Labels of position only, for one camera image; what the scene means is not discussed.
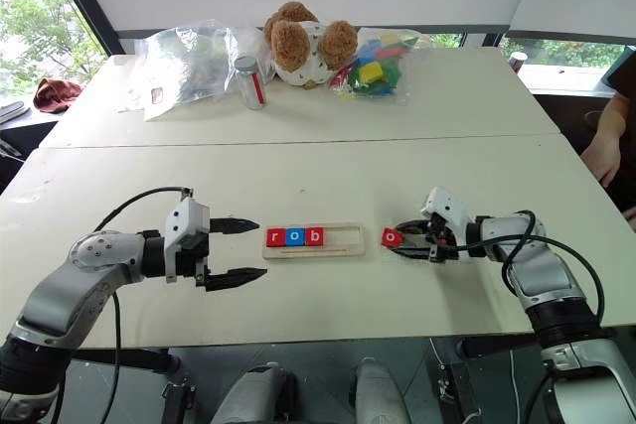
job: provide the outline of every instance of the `teddy bear ear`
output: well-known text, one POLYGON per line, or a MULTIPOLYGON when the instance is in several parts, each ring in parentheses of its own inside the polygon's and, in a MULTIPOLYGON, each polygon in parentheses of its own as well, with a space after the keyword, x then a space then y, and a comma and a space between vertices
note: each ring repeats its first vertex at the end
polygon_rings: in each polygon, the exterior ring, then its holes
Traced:
POLYGON ((278 9, 278 15, 282 20, 290 20, 292 22, 304 22, 311 20, 312 22, 318 22, 318 19, 314 14, 309 12, 301 2, 287 2, 278 9))
POLYGON ((271 28, 271 51, 274 61, 285 71, 296 71, 309 56, 307 33, 296 22, 279 20, 271 28))
POLYGON ((262 29, 263 34, 265 35, 265 41, 267 42, 267 46, 271 49, 271 29, 274 24, 280 20, 280 14, 276 12, 274 15, 267 19, 265 22, 265 26, 262 29))
POLYGON ((344 20, 339 20, 327 27, 318 44, 318 51, 329 70, 337 70, 353 56, 357 47, 356 29, 344 20))

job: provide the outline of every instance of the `wire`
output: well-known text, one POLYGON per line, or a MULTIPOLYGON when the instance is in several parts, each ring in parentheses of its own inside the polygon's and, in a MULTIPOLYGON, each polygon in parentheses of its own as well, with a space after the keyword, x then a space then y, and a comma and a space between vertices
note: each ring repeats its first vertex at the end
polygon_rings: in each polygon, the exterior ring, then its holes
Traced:
POLYGON ((119 352, 121 350, 121 312, 119 310, 119 297, 117 292, 112 293, 112 303, 115 306, 115 363, 114 372, 112 375, 112 387, 110 387, 110 395, 108 396, 108 404, 103 411, 99 424, 104 424, 110 414, 110 408, 115 400, 115 393, 117 392, 117 384, 119 384, 119 352))
POLYGON ((461 424, 468 424, 468 422, 470 422, 470 420, 471 420, 472 418, 474 418, 474 417, 479 417, 479 416, 481 416, 481 409, 478 409, 477 411, 475 411, 475 412, 472 412, 472 413, 468 414, 468 415, 466 416, 466 419, 464 419, 463 421, 461 421, 461 424))
POLYGON ((517 379, 515 379, 515 356, 512 350, 510 353, 510 379, 513 381, 513 391, 515 391, 515 411, 517 414, 517 424, 521 424, 521 407, 519 405, 519 389, 517 388, 517 379))
POLYGON ((0 158, 15 159, 16 161, 20 161, 23 164, 25 162, 24 159, 16 158, 15 156, 11 156, 10 154, 7 154, 5 152, 0 152, 0 158))
POLYGON ((126 201, 125 203, 123 203, 121 206, 119 206, 117 209, 113 210, 109 215, 106 216, 106 218, 99 223, 99 225, 95 228, 95 232, 102 230, 104 227, 106 227, 106 225, 113 220, 121 211, 123 211, 124 209, 126 209, 128 206, 130 206, 132 203, 139 201, 142 198, 145 198, 146 196, 150 196, 151 194, 156 194, 156 193, 166 193, 166 192, 177 192, 177 193, 181 193, 183 195, 186 196, 191 196, 192 195, 192 190, 189 188, 180 188, 180 187, 166 187, 166 188, 157 188, 157 189, 151 189, 149 191, 145 191, 141 194, 138 194, 137 196, 130 198, 128 201, 126 201))
POLYGON ((443 365, 444 362, 439 357, 439 353, 437 352, 437 348, 435 347, 435 343, 433 342, 433 338, 429 338, 428 340, 430 341, 430 347, 433 348, 433 352, 435 353, 435 357, 437 358, 437 362, 439 362, 440 365, 443 365))
MULTIPOLYGON (((132 203, 139 201, 146 196, 150 196, 151 194, 157 193, 166 193, 166 192, 177 192, 181 193, 182 196, 192 196, 192 189, 190 188, 182 188, 182 187, 165 187, 165 188, 156 188, 148 191, 144 191, 123 203, 117 209, 114 209, 109 215, 102 220, 99 225, 95 228, 95 232, 102 230, 111 220, 113 220, 120 212, 130 206, 132 203)), ((110 413, 110 408, 112 407, 112 403, 115 399, 115 394, 117 392, 117 384, 119 384, 119 354, 121 352, 121 310, 119 307, 119 297, 117 296, 117 292, 113 292, 112 294, 112 303, 115 307, 115 360, 114 360, 114 370, 112 376, 112 387, 110 388, 110 395, 108 396, 108 403, 106 404, 106 409, 101 416, 100 424, 104 424, 106 419, 108 419, 108 414, 110 413)))
POLYGON ((64 390, 67 387, 67 374, 66 372, 60 379, 60 384, 58 388, 58 397, 56 398, 56 407, 53 410, 53 417, 51 418, 50 424, 58 424, 58 420, 60 419, 60 413, 62 412, 62 403, 64 402, 64 390))
MULTIPOLYGON (((480 240, 478 242, 473 242, 468 245, 447 245, 440 241, 435 241, 435 243, 440 248, 444 248, 449 251, 459 252, 459 251, 471 250, 477 247, 488 247, 490 245, 494 245, 499 242, 505 242, 508 240, 519 240, 521 237, 523 236, 520 234, 502 235, 500 237, 489 238, 487 240, 480 240)), ((603 292, 603 285, 600 282, 600 278, 598 278, 598 274, 596 273, 596 270, 594 270, 594 267, 592 267, 591 264, 580 253, 578 253, 573 248, 565 245, 564 243, 559 242, 558 240, 554 240, 553 238, 548 238, 548 237, 541 237, 540 235, 529 235, 528 240, 536 240, 537 242, 544 242, 550 245, 554 245, 555 247, 565 250, 567 253, 569 253, 571 256, 573 256, 576 260, 578 260, 581 263, 581 265, 585 268, 585 270, 587 270, 587 272, 591 276, 592 281, 594 282, 594 288, 596 288, 596 296, 598 299, 598 305, 596 307, 596 319, 598 320, 598 323, 600 323, 601 320, 603 319, 603 314, 605 313, 605 293, 603 292)))
POLYGON ((4 406, 2 406, 2 409, 0 409, 0 417, 2 417, 4 415, 4 411, 7 409, 7 406, 11 402, 11 399, 13 399, 14 395, 15 395, 14 393, 11 393, 11 394, 9 394, 9 399, 5 399, 4 406))
POLYGON ((412 384, 415 382, 415 378, 417 377, 417 374, 419 373, 419 369, 424 364, 425 359, 426 359, 426 352, 422 352, 421 359, 419 360, 419 363, 417 364, 417 367, 415 368, 415 372, 413 373, 413 376, 410 378, 410 381, 406 385, 406 388, 404 389, 404 393, 402 394, 402 396, 406 396, 408 394, 408 390, 410 389, 412 384))
POLYGON ((533 415, 533 409, 535 408, 535 404, 537 403, 537 398, 539 394, 541 394, 541 390, 546 385, 548 378, 550 376, 546 373, 544 377, 537 383, 533 392, 530 393, 530 397, 528 398, 528 404, 526 404, 526 411, 524 412, 524 420, 521 421, 522 424, 530 424, 530 418, 533 415))
POLYGON ((510 279, 508 278, 508 269, 513 264, 513 261, 515 260, 515 257, 517 256, 519 251, 524 247, 524 245, 526 245, 526 242, 528 242, 528 237, 530 237, 531 233, 533 233, 533 230, 535 229, 535 224, 537 223, 537 216, 535 215, 534 212, 518 211, 517 213, 524 213, 525 215, 529 217, 528 226, 526 227, 526 231, 524 232, 522 237, 517 242, 517 245, 515 245, 513 250, 508 254, 506 259, 504 260, 504 263, 501 266, 501 278, 504 281, 506 288, 508 288, 508 290, 510 290, 510 293, 512 293, 515 296, 517 296, 517 292, 515 292, 515 288, 512 286, 512 284, 510 283, 510 279))

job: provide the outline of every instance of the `stuffed teddy bear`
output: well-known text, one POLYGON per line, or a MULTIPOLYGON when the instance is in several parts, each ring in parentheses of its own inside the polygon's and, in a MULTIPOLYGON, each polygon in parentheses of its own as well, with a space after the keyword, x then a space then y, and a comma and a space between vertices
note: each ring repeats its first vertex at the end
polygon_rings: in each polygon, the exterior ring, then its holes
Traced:
POLYGON ((327 81, 358 47, 356 30, 344 20, 329 26, 300 2, 287 2, 263 29, 276 72, 287 83, 312 88, 327 81))

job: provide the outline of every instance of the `person's arm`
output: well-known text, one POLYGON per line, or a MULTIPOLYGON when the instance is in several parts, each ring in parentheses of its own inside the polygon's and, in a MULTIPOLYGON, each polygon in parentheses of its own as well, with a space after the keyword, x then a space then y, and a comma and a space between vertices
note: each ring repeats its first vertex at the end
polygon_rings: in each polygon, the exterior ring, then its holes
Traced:
POLYGON ((594 138, 580 155, 603 188, 609 186, 620 167, 618 142, 625 133, 628 112, 629 98, 614 93, 600 115, 594 138))

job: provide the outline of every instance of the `person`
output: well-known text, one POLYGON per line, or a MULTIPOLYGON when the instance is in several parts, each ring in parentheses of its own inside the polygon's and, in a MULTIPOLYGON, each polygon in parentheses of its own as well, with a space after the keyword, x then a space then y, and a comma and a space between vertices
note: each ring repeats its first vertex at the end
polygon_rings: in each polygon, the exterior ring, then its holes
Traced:
POLYGON ((580 157, 636 231, 636 52, 607 80, 616 92, 580 157))

